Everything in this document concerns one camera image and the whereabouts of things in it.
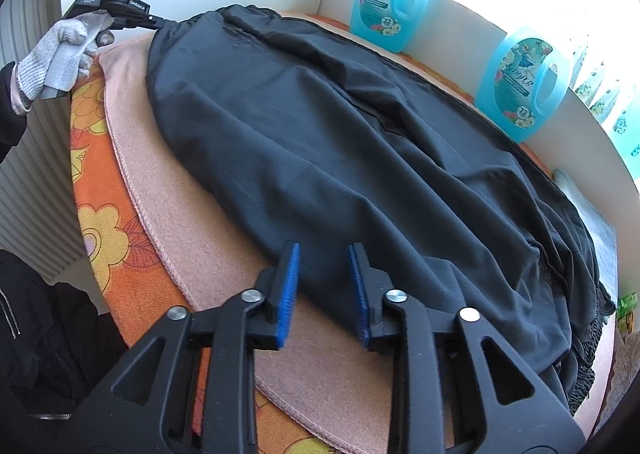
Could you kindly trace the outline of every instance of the radiator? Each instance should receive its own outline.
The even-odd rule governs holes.
[[[0,64],[24,57],[59,18],[60,0],[5,0]],[[0,248],[21,257],[50,283],[70,267],[91,275],[90,269],[75,265],[87,258],[71,183],[69,113],[67,98],[36,101],[22,141],[0,165]]]

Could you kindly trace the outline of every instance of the blue detergent bottle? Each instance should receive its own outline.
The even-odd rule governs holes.
[[[640,91],[607,131],[634,180],[640,177]]]
[[[529,27],[495,50],[474,104],[516,142],[537,131],[564,98],[572,62]]]
[[[415,33],[428,0],[354,0],[351,33],[401,52]]]

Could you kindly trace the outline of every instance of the green package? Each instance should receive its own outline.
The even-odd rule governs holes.
[[[629,295],[625,295],[624,297],[620,297],[618,299],[618,310],[616,311],[616,318],[622,319],[626,317],[629,313],[636,309],[638,306],[638,294],[634,291]]]

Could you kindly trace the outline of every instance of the bottle label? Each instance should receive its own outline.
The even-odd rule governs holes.
[[[618,134],[618,135],[624,135],[626,132],[626,110],[623,110],[622,113],[620,113],[620,116],[618,117],[618,119],[616,120],[616,123],[613,126],[613,130]]]
[[[360,0],[360,18],[367,28],[384,36],[394,36],[402,29],[393,17],[391,0]]]
[[[537,38],[522,40],[502,56],[495,72],[495,101],[502,114],[517,127],[531,127],[531,90],[543,60],[553,48]]]

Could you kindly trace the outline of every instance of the silver rivet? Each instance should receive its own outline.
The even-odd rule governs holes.
[[[262,294],[258,290],[244,290],[241,297],[246,303],[257,303],[262,298]]]
[[[174,306],[167,310],[166,315],[171,320],[182,320],[187,316],[187,313],[184,306]]]
[[[404,303],[406,294],[402,290],[389,290],[385,293],[385,297],[392,303]]]
[[[476,308],[463,308],[460,310],[460,319],[476,322],[480,320],[480,312]]]

